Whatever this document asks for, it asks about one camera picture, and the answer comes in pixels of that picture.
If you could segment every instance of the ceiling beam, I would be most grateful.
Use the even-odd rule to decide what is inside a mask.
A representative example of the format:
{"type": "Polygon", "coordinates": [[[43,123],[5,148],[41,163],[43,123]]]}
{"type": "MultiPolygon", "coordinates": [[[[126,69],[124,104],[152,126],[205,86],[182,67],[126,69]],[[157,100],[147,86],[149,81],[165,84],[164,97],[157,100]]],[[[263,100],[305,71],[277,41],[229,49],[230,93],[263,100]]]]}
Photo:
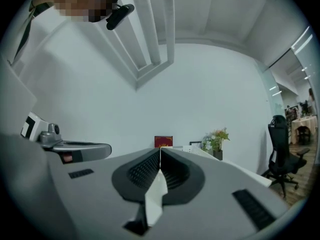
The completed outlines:
{"type": "MultiPolygon", "coordinates": [[[[132,4],[135,6],[134,0],[118,0],[119,4],[132,4]]],[[[142,54],[144,57],[144,61],[146,61],[146,64],[149,65],[151,63],[148,47],[146,43],[146,39],[144,37],[144,32],[142,30],[140,20],[138,17],[137,9],[135,9],[126,19],[130,21],[130,24],[132,26],[135,38],[137,39],[139,46],[142,50],[142,54]]]]}
{"type": "Polygon", "coordinates": [[[116,32],[117,36],[119,37],[120,41],[122,42],[136,67],[138,69],[141,69],[147,65],[147,62],[132,26],[132,21],[134,21],[133,18],[126,17],[114,31],[116,32]]]}
{"type": "MultiPolygon", "coordinates": [[[[158,33],[158,43],[159,45],[165,45],[167,43],[164,32],[158,33]]],[[[253,54],[248,51],[247,47],[240,43],[236,38],[228,34],[216,31],[206,31],[204,35],[198,35],[192,31],[179,30],[175,35],[175,43],[217,46],[233,50],[254,58],[253,54]]],[[[143,72],[147,71],[147,68],[148,66],[139,70],[138,77],[144,75],[143,72]]]]}
{"type": "Polygon", "coordinates": [[[161,58],[158,45],[155,18],[151,7],[151,1],[133,0],[133,2],[140,20],[151,63],[153,65],[160,65],[161,58]]]}
{"type": "Polygon", "coordinates": [[[241,42],[244,42],[249,36],[250,32],[254,28],[254,25],[260,16],[267,0],[254,0],[251,3],[254,6],[251,6],[247,11],[247,14],[242,19],[242,25],[238,32],[238,39],[241,42]]]}
{"type": "Polygon", "coordinates": [[[204,35],[206,32],[206,26],[209,18],[210,8],[212,0],[193,0],[190,1],[194,8],[194,31],[196,34],[204,35]]]}

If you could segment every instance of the desk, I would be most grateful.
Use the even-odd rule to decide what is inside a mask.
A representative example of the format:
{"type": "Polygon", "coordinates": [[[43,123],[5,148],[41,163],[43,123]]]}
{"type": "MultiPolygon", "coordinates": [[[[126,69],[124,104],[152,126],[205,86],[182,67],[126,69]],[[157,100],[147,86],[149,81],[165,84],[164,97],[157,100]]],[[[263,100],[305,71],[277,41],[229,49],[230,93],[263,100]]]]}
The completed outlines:
{"type": "Polygon", "coordinates": [[[318,119],[316,116],[310,116],[293,120],[291,122],[291,142],[292,144],[297,143],[297,129],[301,126],[308,127],[311,134],[314,135],[316,133],[316,128],[318,127],[318,119]]]}
{"type": "MultiPolygon", "coordinates": [[[[213,157],[212,155],[208,154],[207,152],[204,152],[203,150],[201,150],[200,148],[196,147],[196,146],[177,146],[177,147],[166,147],[166,148],[173,148],[173,149],[177,149],[177,150],[181,150],[181,151],[185,151],[188,153],[193,153],[195,155],[201,156],[201,157],[205,157],[208,159],[214,159],[214,160],[218,160],[215,157],[213,157]]],[[[221,161],[222,163],[226,163],[226,164],[230,164],[234,167],[237,167],[239,170],[243,171],[245,174],[247,174],[248,176],[250,176],[251,178],[255,179],[257,182],[259,182],[260,184],[264,185],[265,187],[269,187],[272,183],[272,181],[270,179],[267,179],[265,177],[262,177],[248,169],[245,169],[237,164],[235,164],[234,162],[228,160],[228,159],[223,159],[221,161]]]]}

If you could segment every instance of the person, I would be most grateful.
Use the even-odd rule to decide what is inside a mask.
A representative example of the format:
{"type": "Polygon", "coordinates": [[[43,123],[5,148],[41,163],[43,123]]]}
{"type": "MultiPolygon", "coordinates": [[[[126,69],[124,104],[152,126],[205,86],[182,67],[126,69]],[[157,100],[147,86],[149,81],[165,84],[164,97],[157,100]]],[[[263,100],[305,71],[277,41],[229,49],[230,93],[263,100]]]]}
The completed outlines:
{"type": "Polygon", "coordinates": [[[23,51],[31,20],[36,6],[43,3],[52,3],[61,15],[73,21],[98,22],[108,17],[117,8],[118,0],[27,0],[11,21],[4,34],[0,51],[10,65],[23,51]]]}
{"type": "Polygon", "coordinates": [[[315,97],[314,93],[311,88],[309,88],[309,99],[308,99],[308,109],[309,112],[316,116],[317,115],[317,109],[316,109],[316,103],[315,103],[315,97]]]}
{"type": "Polygon", "coordinates": [[[287,115],[289,115],[289,114],[291,113],[291,109],[290,109],[290,106],[289,106],[289,105],[286,106],[285,113],[286,113],[287,115]]]}
{"type": "Polygon", "coordinates": [[[294,120],[296,119],[300,119],[300,114],[299,114],[299,110],[296,106],[294,106],[291,110],[291,112],[293,113],[293,118],[294,120]]]}

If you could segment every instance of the red box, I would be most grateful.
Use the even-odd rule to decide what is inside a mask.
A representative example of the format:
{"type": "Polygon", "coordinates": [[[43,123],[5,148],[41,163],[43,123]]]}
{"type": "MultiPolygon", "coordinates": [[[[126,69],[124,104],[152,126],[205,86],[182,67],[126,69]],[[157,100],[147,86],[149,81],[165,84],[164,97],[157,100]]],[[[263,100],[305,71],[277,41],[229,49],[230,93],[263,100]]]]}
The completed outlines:
{"type": "Polygon", "coordinates": [[[174,145],[173,136],[154,136],[154,147],[172,147],[174,145]]]}

